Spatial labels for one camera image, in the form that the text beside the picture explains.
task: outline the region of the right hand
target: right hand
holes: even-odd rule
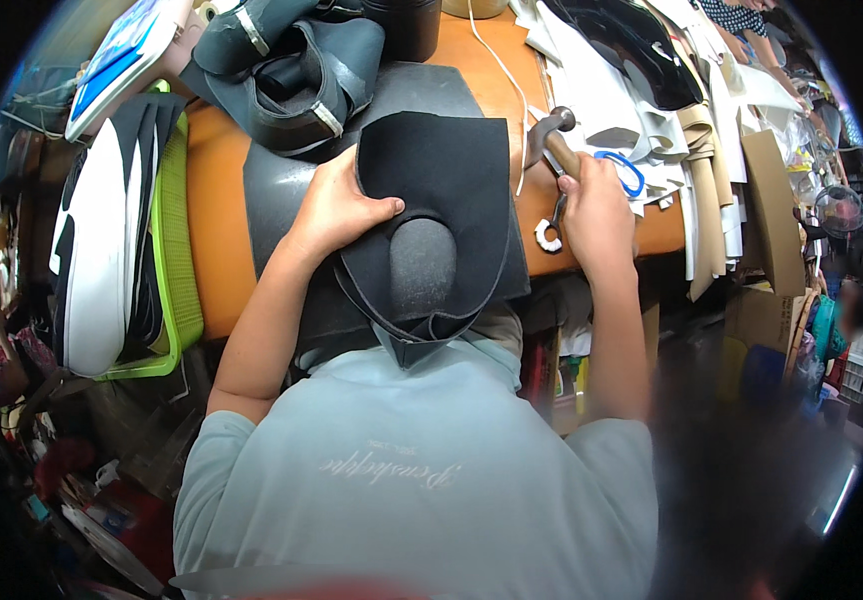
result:
[[[590,279],[634,270],[635,215],[621,188],[615,163],[580,151],[581,183],[569,175],[558,178],[568,194],[565,232],[571,253]]]

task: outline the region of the blue cloth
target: blue cloth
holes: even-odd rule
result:
[[[605,419],[562,440],[514,395],[519,369],[487,339],[408,372],[377,347],[318,367],[257,427],[209,415],[178,497],[176,571],[443,561],[501,574],[444,598],[644,597],[647,428]]]

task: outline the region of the shoemaking workshop table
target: shoemaking workshop table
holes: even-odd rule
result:
[[[528,103],[546,111],[536,54],[525,45],[527,30],[515,26],[514,13],[507,8],[499,16],[475,24],[515,77]],[[474,38],[470,22],[443,13],[438,49],[427,62],[456,67],[484,115],[507,119],[514,190],[521,172],[521,99],[495,59]],[[251,140],[214,106],[196,102],[187,110],[188,227],[205,316],[204,337],[214,339],[232,332],[257,284],[241,176]],[[567,236],[558,254],[544,252],[535,241],[534,227],[552,213],[557,195],[555,176],[545,162],[526,171],[515,208],[532,277],[578,268]],[[636,238],[640,257],[676,252],[685,246],[677,193],[670,208],[661,210],[656,203],[645,207]]]

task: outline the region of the white string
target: white string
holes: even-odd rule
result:
[[[515,191],[515,196],[518,197],[521,195],[521,186],[524,185],[524,159],[525,152],[527,151],[528,146],[528,101],[524,98],[524,92],[521,91],[521,88],[518,86],[518,82],[515,81],[515,78],[512,77],[511,72],[508,71],[508,68],[504,66],[504,62],[501,62],[501,58],[497,57],[495,51],[491,49],[491,46],[488,45],[485,40],[481,39],[481,35],[478,34],[478,30],[474,27],[474,12],[472,12],[472,0],[468,0],[468,18],[472,21],[472,33],[477,38],[481,45],[484,46],[488,52],[491,53],[492,56],[495,57],[497,61],[497,65],[501,67],[501,70],[504,71],[504,74],[508,76],[508,79],[511,82],[511,85],[515,87],[515,90],[518,90],[518,94],[521,96],[521,176],[518,177],[518,189]]]

